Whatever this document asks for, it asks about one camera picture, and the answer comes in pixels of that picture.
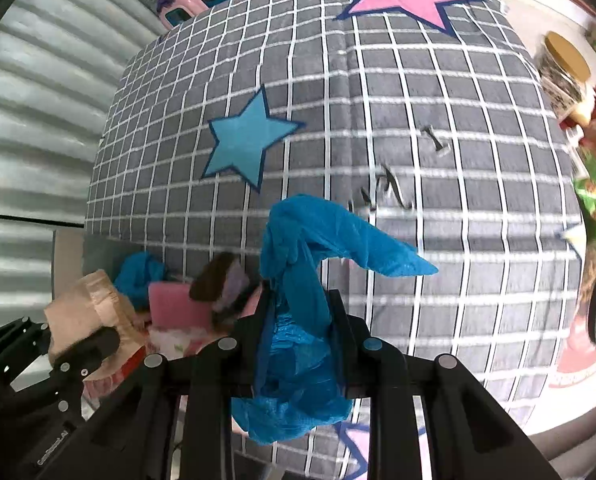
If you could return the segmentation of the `pink tissue pack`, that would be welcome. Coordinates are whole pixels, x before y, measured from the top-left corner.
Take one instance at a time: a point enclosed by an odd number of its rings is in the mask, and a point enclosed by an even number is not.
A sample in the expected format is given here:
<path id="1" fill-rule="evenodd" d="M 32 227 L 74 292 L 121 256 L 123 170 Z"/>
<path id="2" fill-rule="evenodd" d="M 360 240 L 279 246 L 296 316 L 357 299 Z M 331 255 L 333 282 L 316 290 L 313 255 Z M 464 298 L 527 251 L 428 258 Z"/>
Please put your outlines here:
<path id="1" fill-rule="evenodd" d="M 86 380 L 83 383 L 83 396 L 94 408 L 98 408 L 100 401 L 109 396 L 129 375 L 137 370 L 146 356 L 159 353 L 168 361 L 194 356 L 217 338 L 217 334 L 204 328 L 163 330 L 149 326 L 146 345 L 136 350 L 114 374 L 105 378 Z"/>

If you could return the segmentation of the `beige cloth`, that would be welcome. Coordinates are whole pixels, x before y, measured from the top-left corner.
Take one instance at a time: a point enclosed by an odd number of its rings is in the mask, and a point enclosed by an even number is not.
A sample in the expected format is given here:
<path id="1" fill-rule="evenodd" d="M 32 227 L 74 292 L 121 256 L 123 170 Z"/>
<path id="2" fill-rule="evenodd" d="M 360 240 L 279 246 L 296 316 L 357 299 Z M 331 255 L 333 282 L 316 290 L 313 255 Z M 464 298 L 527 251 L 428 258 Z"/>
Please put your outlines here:
<path id="1" fill-rule="evenodd" d="M 48 360 L 52 365 L 73 344 L 102 327 L 114 328 L 120 337 L 119 349 L 88 379 L 114 374 L 132 354 L 146 345 L 144 330 L 130 300 L 120 294 L 103 270 L 95 271 L 54 299 L 44 315 L 51 332 Z"/>

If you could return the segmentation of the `blue crinkled cloth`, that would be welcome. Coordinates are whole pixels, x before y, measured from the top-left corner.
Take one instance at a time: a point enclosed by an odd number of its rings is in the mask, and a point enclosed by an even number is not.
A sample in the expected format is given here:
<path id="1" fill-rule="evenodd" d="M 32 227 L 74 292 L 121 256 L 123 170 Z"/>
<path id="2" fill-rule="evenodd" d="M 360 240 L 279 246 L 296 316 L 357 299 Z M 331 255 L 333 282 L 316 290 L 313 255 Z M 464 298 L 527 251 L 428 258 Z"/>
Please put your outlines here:
<path id="1" fill-rule="evenodd" d="M 330 200 L 299 194 L 275 204 L 259 266 L 275 297 L 269 348 L 258 361 L 254 397 L 232 401 L 236 424 L 259 444 L 300 438 L 351 412 L 318 272 L 329 258 L 350 259 L 387 278 L 438 271 L 414 247 Z"/>

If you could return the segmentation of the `pink sponge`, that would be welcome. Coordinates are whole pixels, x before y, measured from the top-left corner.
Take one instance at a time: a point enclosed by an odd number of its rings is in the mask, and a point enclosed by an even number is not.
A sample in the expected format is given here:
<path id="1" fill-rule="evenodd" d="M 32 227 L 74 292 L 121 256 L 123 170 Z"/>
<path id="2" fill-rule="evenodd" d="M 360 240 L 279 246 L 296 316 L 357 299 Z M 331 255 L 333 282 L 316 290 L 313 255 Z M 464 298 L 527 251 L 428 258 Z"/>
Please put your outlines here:
<path id="1" fill-rule="evenodd" d="M 191 286 L 179 282 L 153 282 L 148 286 L 152 323 L 166 330 L 211 327 L 210 304 L 190 297 Z"/>

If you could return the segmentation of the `grey checked star bedsheet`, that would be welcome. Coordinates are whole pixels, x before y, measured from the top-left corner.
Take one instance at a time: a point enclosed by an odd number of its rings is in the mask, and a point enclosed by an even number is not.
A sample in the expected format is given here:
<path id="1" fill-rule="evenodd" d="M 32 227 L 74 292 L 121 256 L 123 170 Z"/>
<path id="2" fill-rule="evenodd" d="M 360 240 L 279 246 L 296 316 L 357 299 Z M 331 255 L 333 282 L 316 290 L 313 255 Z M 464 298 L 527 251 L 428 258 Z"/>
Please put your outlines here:
<path id="1" fill-rule="evenodd" d="M 445 34 L 351 0 L 233 0 L 130 58 L 95 157 L 85 226 L 181 278 L 222 250 L 248 269 L 270 208 L 353 206 L 430 278 L 328 260 L 327 286 L 401 351 L 453 353 L 515 422 L 545 408 L 581 264 L 566 141 L 499 0 Z"/>

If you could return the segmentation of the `pale green curtain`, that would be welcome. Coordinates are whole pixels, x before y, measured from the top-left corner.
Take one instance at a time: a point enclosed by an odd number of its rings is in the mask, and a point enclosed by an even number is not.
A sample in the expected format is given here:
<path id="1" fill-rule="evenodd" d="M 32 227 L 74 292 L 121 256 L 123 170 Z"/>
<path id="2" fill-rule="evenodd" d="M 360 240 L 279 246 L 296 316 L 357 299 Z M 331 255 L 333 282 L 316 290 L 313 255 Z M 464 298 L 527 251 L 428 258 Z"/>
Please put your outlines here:
<path id="1" fill-rule="evenodd" d="M 164 29 L 145 0 L 13 0 L 0 18 L 0 326 L 40 320 L 55 232 L 82 226 L 130 58 Z"/>

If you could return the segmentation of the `jar with wooden lid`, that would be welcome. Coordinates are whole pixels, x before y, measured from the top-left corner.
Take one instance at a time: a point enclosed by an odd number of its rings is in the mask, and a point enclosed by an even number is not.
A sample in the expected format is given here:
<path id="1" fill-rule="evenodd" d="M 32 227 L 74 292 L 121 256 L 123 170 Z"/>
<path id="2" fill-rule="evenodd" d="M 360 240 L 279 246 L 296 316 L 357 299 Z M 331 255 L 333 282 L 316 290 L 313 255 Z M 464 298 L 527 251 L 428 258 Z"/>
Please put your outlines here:
<path id="1" fill-rule="evenodd" d="M 537 50 L 536 66 L 541 86 L 551 102 L 559 122 L 571 114 L 586 116 L 580 112 L 588 99 L 588 81 L 591 71 L 578 49 L 563 36 L 550 30 Z"/>

